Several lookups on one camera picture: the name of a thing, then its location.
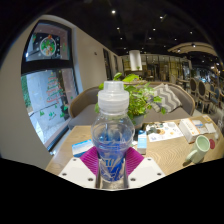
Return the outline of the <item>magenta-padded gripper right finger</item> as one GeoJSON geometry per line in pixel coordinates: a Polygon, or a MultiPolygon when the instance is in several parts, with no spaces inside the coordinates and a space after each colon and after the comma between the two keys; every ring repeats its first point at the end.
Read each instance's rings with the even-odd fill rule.
{"type": "Polygon", "coordinates": [[[126,153],[125,173],[129,189],[140,188],[165,176],[157,163],[130,147],[126,153]]]}

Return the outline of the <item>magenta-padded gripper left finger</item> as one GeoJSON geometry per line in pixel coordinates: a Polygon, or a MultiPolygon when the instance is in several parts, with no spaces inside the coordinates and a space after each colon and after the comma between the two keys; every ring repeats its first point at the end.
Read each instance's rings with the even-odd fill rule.
{"type": "Polygon", "coordinates": [[[97,188],[99,161],[96,148],[90,148],[80,158],[73,157],[60,172],[59,177],[84,188],[97,188]]]}

